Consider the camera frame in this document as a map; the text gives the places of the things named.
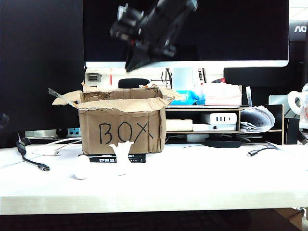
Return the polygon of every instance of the electrical outlet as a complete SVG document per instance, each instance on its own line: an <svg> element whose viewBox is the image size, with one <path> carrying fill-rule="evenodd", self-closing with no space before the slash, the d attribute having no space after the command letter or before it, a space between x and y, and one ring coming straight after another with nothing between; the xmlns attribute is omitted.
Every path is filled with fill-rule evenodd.
<svg viewBox="0 0 308 231"><path fill-rule="evenodd" d="M69 128L67 137L81 137L80 128Z"/></svg>

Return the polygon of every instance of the cardboard box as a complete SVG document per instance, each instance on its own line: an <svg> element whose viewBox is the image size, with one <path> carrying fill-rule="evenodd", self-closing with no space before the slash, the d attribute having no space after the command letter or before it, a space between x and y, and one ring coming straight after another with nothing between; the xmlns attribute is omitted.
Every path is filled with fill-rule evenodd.
<svg viewBox="0 0 308 231"><path fill-rule="evenodd" d="M53 105L70 104L79 111L85 154L113 154L109 145L125 141L134 142L129 153L142 154L163 150L165 107L174 100L176 93L159 88L98 91L84 86L84 92L57 96Z"/></svg>

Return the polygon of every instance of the white mug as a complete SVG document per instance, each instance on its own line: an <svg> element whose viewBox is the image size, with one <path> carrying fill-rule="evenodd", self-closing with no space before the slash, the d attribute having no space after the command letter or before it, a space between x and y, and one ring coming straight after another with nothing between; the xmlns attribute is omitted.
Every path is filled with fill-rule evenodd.
<svg viewBox="0 0 308 231"><path fill-rule="evenodd" d="M295 103L296 98L300 100L300 106ZM288 103L295 114L300 115L299 127L308 128L308 93L292 91L288 95Z"/></svg>

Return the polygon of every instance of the robotic arm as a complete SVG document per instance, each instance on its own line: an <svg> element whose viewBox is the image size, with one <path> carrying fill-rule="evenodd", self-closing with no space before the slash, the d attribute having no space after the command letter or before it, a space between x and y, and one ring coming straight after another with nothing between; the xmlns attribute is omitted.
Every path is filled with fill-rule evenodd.
<svg viewBox="0 0 308 231"><path fill-rule="evenodd" d="M126 71L160 61L162 55L173 57L173 43L186 17L197 7L197 0L157 0L144 14L128 4L119 6L110 35L128 43Z"/></svg>

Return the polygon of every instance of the white box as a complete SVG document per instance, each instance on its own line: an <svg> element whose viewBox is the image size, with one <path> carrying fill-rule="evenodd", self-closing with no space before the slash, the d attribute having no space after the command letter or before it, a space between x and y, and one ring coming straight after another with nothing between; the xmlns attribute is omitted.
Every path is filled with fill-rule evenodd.
<svg viewBox="0 0 308 231"><path fill-rule="evenodd" d="M201 122L207 124L236 124L236 113L202 113Z"/></svg>
<svg viewBox="0 0 308 231"><path fill-rule="evenodd" d="M193 131L235 131L235 124L193 124Z"/></svg>
<svg viewBox="0 0 308 231"><path fill-rule="evenodd" d="M166 119L166 131L192 131L192 119Z"/></svg>

